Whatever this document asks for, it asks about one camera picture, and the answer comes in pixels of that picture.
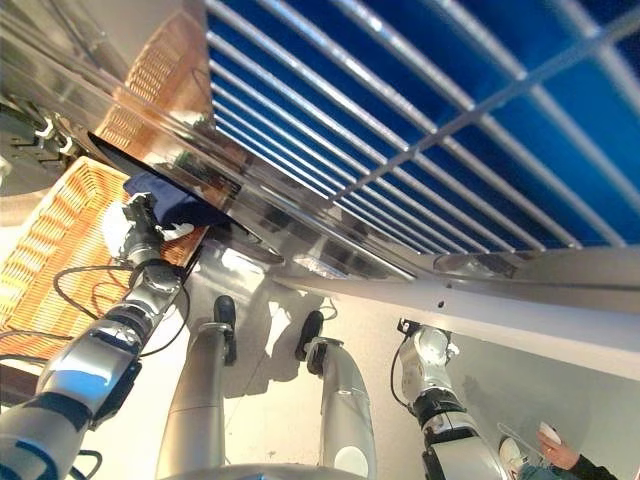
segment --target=wicker basket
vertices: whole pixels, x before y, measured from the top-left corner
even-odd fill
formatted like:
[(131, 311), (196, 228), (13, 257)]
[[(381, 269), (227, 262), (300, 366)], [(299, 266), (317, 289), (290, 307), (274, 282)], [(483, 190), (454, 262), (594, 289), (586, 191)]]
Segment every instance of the wicker basket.
[[(92, 321), (60, 298), (53, 277), (69, 267), (105, 265), (109, 252), (102, 240), (102, 216), (115, 201), (128, 199), (127, 176), (81, 158), (58, 180), (24, 224), (13, 252), (0, 267), (0, 332), (38, 330), (75, 336)], [(184, 265), (202, 238), (203, 229), (165, 245), (163, 256)], [(95, 271), (66, 276), (61, 285), (73, 299), (104, 313), (126, 291), (128, 272)], [(10, 336), (0, 352), (50, 358), (59, 340)]]

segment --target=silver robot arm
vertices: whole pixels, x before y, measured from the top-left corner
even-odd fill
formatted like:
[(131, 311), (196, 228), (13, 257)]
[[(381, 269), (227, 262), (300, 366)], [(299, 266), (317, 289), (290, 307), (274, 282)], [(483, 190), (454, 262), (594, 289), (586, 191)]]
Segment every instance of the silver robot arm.
[(405, 335), (399, 348), (402, 392), (424, 435), (426, 478), (506, 480), (497, 454), (453, 391), (445, 367), (457, 348), (449, 335), (409, 320), (400, 320), (398, 330)]
[(160, 256), (153, 201), (139, 194), (124, 208), (132, 288), (49, 361), (33, 399), (0, 416), (0, 478), (65, 478), (87, 430), (115, 415), (131, 391), (140, 352), (182, 288)]

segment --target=white floor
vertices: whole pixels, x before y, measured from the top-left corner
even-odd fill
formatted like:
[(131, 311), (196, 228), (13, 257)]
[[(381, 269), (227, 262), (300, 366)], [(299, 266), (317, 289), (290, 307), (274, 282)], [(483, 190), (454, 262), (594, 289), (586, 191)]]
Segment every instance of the white floor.
[[(210, 314), (219, 294), (231, 294), (238, 310), (239, 359), (225, 372), (228, 461), (316, 463), (322, 382), (292, 352), (310, 310), (321, 307), (325, 317), (332, 315), (328, 299), (274, 284), (232, 254), (210, 258), (193, 278), (192, 322)], [(395, 326), (404, 312), (350, 297), (334, 304), (337, 316), (325, 323), (323, 335), (343, 340), (362, 370), (372, 401), (378, 477), (424, 478), (417, 422), (389, 391), (390, 362), (401, 340)], [(179, 324), (179, 315), (165, 320), (153, 344), (163, 344)], [(88, 434), (83, 447), (104, 455), (94, 478), (153, 478), (187, 340), (185, 331), (166, 351), (145, 359), (119, 414)], [(620, 480), (632, 478), (640, 462), (639, 383), (475, 339), (454, 340), (462, 350), (449, 367), (454, 387), (494, 445), (497, 422), (532, 442), (537, 423), (545, 420)], [(79, 459), (77, 466), (88, 471), (90, 463)]]

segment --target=person's hand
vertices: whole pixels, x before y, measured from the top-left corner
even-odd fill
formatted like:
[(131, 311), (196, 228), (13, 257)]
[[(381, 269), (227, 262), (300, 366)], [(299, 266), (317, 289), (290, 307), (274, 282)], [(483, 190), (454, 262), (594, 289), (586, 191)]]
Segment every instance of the person's hand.
[(542, 432), (538, 432), (537, 436), (545, 458), (556, 467), (560, 467), (563, 470), (571, 470), (578, 462), (580, 454), (571, 450), (564, 442), (561, 444), (556, 443)]

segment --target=metal shelf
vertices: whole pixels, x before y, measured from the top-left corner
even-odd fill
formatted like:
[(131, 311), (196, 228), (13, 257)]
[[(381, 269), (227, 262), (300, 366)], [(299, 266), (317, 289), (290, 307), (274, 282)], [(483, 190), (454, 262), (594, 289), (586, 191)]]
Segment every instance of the metal shelf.
[(216, 125), (419, 253), (638, 244), (640, 6), (604, 3), (207, 0)]

